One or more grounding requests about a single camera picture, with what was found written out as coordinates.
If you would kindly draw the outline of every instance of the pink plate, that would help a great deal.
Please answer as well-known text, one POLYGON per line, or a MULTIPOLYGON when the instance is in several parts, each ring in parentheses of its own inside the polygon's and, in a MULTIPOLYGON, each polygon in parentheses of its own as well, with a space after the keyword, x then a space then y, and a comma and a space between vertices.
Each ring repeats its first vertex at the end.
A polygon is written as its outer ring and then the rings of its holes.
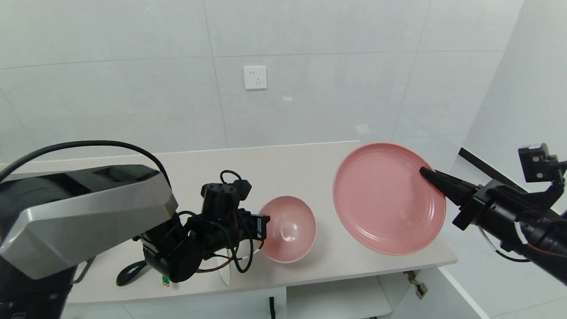
POLYGON ((366 247, 389 255, 423 249, 439 234, 445 196, 419 172, 431 167, 411 150, 390 143, 362 146, 335 175, 333 199, 348 232, 366 247))
POLYGON ((271 217, 261 250, 268 258, 291 263, 307 255, 315 242, 317 224, 303 200, 293 196, 275 198, 260 210, 260 215, 271 217))

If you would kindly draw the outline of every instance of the metal hinge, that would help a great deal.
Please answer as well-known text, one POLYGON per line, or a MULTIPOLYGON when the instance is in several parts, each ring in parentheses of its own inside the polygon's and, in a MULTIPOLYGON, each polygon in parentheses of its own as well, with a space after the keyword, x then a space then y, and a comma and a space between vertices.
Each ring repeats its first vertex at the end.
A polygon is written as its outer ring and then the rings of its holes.
POLYGON ((416 273, 413 270, 404 271, 404 275, 408 278, 408 281, 409 281, 410 284, 416 286, 417 297, 420 300, 423 299, 423 297, 425 296, 425 294, 428 291, 427 286, 424 283, 417 281, 416 273))

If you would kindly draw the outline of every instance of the cabinet handle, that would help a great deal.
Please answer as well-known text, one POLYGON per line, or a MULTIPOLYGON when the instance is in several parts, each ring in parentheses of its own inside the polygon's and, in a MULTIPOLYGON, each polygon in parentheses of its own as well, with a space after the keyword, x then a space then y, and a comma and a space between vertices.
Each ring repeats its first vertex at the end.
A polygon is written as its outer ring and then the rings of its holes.
POLYGON ((408 278, 410 284, 416 286, 416 295, 421 300, 428 291, 427 286, 416 279, 416 273, 413 270, 404 271, 405 276, 408 278))
POLYGON ((274 302, 274 297, 270 297, 270 317, 276 319, 276 306, 274 302))

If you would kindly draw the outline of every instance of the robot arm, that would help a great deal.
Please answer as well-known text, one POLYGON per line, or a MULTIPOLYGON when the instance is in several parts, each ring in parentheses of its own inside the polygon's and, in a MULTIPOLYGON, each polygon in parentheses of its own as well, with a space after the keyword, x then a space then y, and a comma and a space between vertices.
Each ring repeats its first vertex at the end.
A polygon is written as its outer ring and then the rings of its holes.
POLYGON ((130 239, 172 282, 205 272, 201 261, 219 249, 232 261, 240 241, 266 238, 269 222, 239 208, 252 186, 236 176, 202 187, 200 215, 176 212, 166 175, 144 165, 0 183, 0 318, 59 319, 77 265, 130 239))
POLYGON ((533 262, 557 280, 567 284, 567 212, 558 215, 551 206, 561 197, 565 187, 563 175, 567 162, 549 155, 545 144, 518 150, 526 182, 551 182, 544 192, 527 193, 497 180, 475 186, 456 177, 425 167, 420 170, 433 186, 455 205, 459 214, 453 224, 465 230, 477 225, 500 240, 504 251, 514 251, 533 262))

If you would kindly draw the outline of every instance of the green connector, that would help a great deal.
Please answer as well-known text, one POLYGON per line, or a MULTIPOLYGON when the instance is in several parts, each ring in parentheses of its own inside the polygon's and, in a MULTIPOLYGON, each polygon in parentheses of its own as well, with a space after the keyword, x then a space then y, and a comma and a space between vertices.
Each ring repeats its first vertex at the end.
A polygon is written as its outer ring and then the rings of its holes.
POLYGON ((162 286, 169 287, 170 286, 170 279, 166 276, 162 276, 162 286))

